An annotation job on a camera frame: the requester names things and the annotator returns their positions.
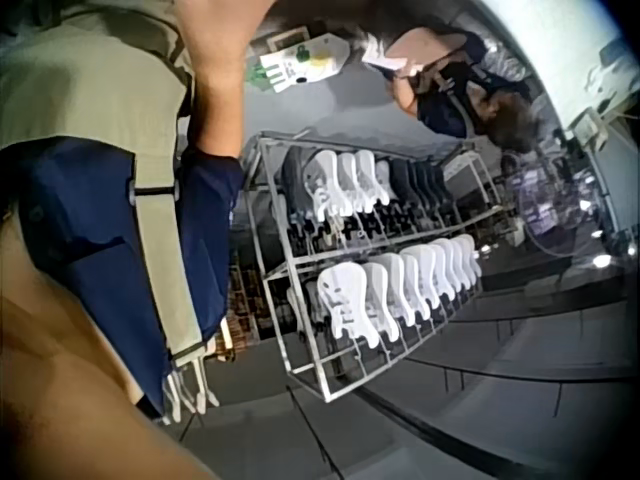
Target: tan fabric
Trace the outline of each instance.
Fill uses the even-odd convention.
[[[385,53],[387,58],[408,58],[416,65],[432,65],[462,48],[462,34],[438,35],[428,28],[414,28],[402,35]]]
[[[106,4],[144,15],[96,9]],[[3,57],[0,150],[56,136],[95,140],[135,154],[136,189],[173,187],[176,120],[189,76],[169,58],[179,51],[170,8],[153,0],[84,2],[63,12],[62,25]],[[136,200],[154,299],[175,354],[201,343],[202,336],[180,254],[174,198]],[[201,347],[180,365],[203,353]]]
[[[102,332],[88,320],[78,299],[33,266],[15,214],[0,227],[0,292],[2,312],[11,307],[25,312],[31,317],[29,328],[37,325],[41,334],[52,337],[67,352],[105,372],[132,403],[140,401],[142,390]],[[3,324],[3,333],[5,327],[10,325]]]

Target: worker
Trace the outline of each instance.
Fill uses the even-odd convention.
[[[0,59],[10,478],[215,478],[143,411],[193,355],[166,305],[195,311],[198,355],[225,314],[245,52],[272,3],[76,2]]]
[[[407,31],[386,54],[409,60],[392,78],[397,105],[436,133],[487,135],[505,151],[530,152],[538,121],[527,86],[479,67],[487,49],[477,35],[433,16],[420,23],[425,26]],[[427,67],[412,80],[414,65]]]

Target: dark hair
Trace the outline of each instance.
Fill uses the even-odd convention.
[[[495,117],[485,123],[487,136],[495,146],[517,153],[534,149],[539,127],[531,105],[518,94],[500,101]]]

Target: shelf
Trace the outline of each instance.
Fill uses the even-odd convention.
[[[367,250],[374,250],[377,248],[385,248],[385,247],[392,247],[395,245],[402,245],[404,243],[409,243],[409,242],[414,242],[416,240],[422,240],[425,238],[430,238],[430,237],[437,237],[437,236],[441,236],[441,235],[446,235],[448,233],[453,233],[453,232],[457,232],[459,230],[462,230],[466,227],[469,227],[471,225],[474,225],[478,222],[481,222],[483,220],[486,220],[487,218],[492,217],[493,215],[496,215],[497,213],[502,212],[504,209],[499,206],[496,205],[495,207],[493,207],[491,210],[489,210],[488,212],[482,213],[470,220],[467,220],[466,222],[463,222],[459,225],[454,225],[452,227],[447,227],[447,228],[440,228],[440,229],[436,229],[436,230],[430,230],[428,232],[419,232],[419,233],[413,233],[411,235],[405,235],[403,237],[398,237],[398,238],[391,238],[388,240],[384,240],[384,241],[380,241],[380,242],[372,242],[371,245],[367,245],[367,246],[359,246],[359,247],[352,247],[352,248],[345,248],[342,250],[335,250],[335,251],[331,251],[331,252],[324,252],[324,253],[317,253],[315,255],[305,255],[302,257],[294,257],[293,258],[293,262],[295,265],[307,265],[310,263],[317,263],[317,262],[322,262],[325,260],[332,260],[332,259],[337,259],[337,258],[341,258],[341,257],[346,257],[349,255],[355,255],[355,254],[359,254],[362,253],[363,250],[367,249]],[[276,267],[275,269],[271,270],[269,273],[267,273],[267,275],[265,276],[265,280],[267,281],[272,281],[272,280],[278,280],[280,278],[285,278],[289,275],[289,272],[287,271],[287,265],[286,263],[280,264],[278,265],[278,267]]]

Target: rack shelf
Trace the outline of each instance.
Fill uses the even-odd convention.
[[[325,330],[325,335],[318,335],[318,337],[316,337],[307,310],[300,275],[302,273],[317,272],[323,267],[323,263],[357,257],[363,254],[364,251],[370,253],[372,250],[394,249],[399,245],[449,235],[490,218],[502,212],[503,208],[500,205],[495,205],[488,211],[451,227],[418,232],[397,238],[385,239],[383,241],[369,242],[367,245],[359,247],[348,247],[298,257],[293,254],[289,241],[289,225],[286,214],[280,209],[274,209],[273,214],[278,227],[278,236],[284,252],[285,262],[270,272],[267,272],[265,270],[262,245],[258,235],[256,216],[254,214],[254,195],[256,195],[257,192],[266,191],[271,196],[272,202],[277,199],[278,187],[275,181],[275,174],[272,170],[274,162],[270,156],[274,153],[273,147],[286,148],[292,146],[326,148],[336,152],[353,152],[364,148],[372,151],[378,158],[392,156],[410,161],[416,161],[419,158],[383,149],[335,143],[329,140],[307,140],[277,133],[262,133],[258,135],[247,149],[247,157],[244,161],[245,169],[248,172],[247,182],[245,184],[245,199],[256,250],[256,259],[262,276],[265,297],[273,320],[273,327],[282,355],[282,361],[287,374],[292,380],[328,403],[371,381],[403,358],[406,358],[429,338],[432,338],[442,330],[456,315],[457,311],[463,307],[464,303],[471,301],[478,291],[472,289],[469,292],[465,292],[463,290],[461,296],[456,297],[458,303],[457,309],[453,303],[443,303],[437,311],[433,312],[434,315],[430,320],[417,322],[416,325],[411,327],[404,325],[404,322],[400,322],[402,332],[401,341],[390,344],[385,338],[381,338],[380,345],[376,349],[371,350],[359,342],[344,338],[337,341],[329,333],[330,329]],[[447,150],[444,158],[436,159],[436,161],[439,160],[438,163],[440,164],[446,163],[456,155],[472,150],[473,148],[473,141],[461,142],[454,146],[454,148],[447,146],[446,149],[441,149],[442,151]],[[260,181],[262,183],[256,181],[258,177],[261,177]],[[479,179],[478,182],[479,188],[483,189],[484,187]],[[302,361],[300,361],[300,358],[295,358],[296,355],[300,355],[300,348],[298,347],[297,350],[293,349],[290,351],[287,346],[289,339],[285,339],[280,330],[276,305],[273,298],[273,280],[285,278],[288,278],[291,282],[291,287],[295,294],[295,303],[297,304],[297,308],[294,308],[294,311],[299,312],[299,320],[304,328],[306,337],[306,348],[303,349],[304,352],[302,352],[305,358],[303,358]]]

